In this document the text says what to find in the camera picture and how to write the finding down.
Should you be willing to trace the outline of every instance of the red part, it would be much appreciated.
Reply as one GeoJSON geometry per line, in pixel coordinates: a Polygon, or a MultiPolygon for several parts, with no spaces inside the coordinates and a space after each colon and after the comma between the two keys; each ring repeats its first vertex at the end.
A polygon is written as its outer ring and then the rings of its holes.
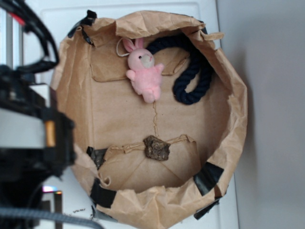
{"type": "Polygon", "coordinates": [[[19,16],[17,16],[16,14],[14,14],[14,13],[9,13],[11,16],[12,16],[12,18],[13,19],[15,19],[21,26],[24,26],[25,25],[25,22],[24,22],[24,20],[21,18],[21,17],[19,17],[19,16]]]}

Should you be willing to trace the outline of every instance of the bunny ear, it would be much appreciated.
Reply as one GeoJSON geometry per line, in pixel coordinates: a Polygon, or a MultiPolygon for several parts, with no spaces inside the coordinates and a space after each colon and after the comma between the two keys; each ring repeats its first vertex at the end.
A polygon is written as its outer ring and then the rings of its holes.
{"type": "Polygon", "coordinates": [[[122,41],[123,41],[124,47],[127,50],[127,52],[132,52],[133,50],[136,49],[132,40],[130,40],[128,38],[123,38],[122,41]]]}
{"type": "Polygon", "coordinates": [[[134,46],[135,46],[137,49],[142,49],[143,46],[144,46],[144,38],[141,37],[141,38],[135,39],[134,46]]]}

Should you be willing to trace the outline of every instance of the bunny face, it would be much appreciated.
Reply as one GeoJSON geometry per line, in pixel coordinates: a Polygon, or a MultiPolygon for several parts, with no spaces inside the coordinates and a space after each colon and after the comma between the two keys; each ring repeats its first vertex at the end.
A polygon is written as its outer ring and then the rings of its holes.
{"type": "Polygon", "coordinates": [[[128,66],[137,71],[154,66],[154,57],[147,49],[136,49],[128,57],[128,66]]]}

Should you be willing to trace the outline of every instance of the gray wall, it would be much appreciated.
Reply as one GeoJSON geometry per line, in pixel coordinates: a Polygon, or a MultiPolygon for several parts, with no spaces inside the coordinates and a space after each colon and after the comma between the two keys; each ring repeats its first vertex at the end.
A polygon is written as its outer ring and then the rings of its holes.
{"type": "Polygon", "coordinates": [[[235,173],[240,229],[304,229],[305,1],[217,4],[222,48],[249,89],[235,173]]]}

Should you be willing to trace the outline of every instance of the pink stuffed rabbit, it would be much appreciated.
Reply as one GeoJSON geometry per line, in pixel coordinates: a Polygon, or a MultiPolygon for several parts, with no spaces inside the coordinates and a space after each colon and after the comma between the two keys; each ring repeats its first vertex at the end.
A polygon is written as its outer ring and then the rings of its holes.
{"type": "Polygon", "coordinates": [[[125,49],[130,53],[126,72],[137,94],[143,95],[144,101],[151,104],[160,99],[161,73],[164,69],[162,63],[154,65],[154,57],[143,48],[144,38],[138,38],[135,43],[123,38],[125,49]]]}

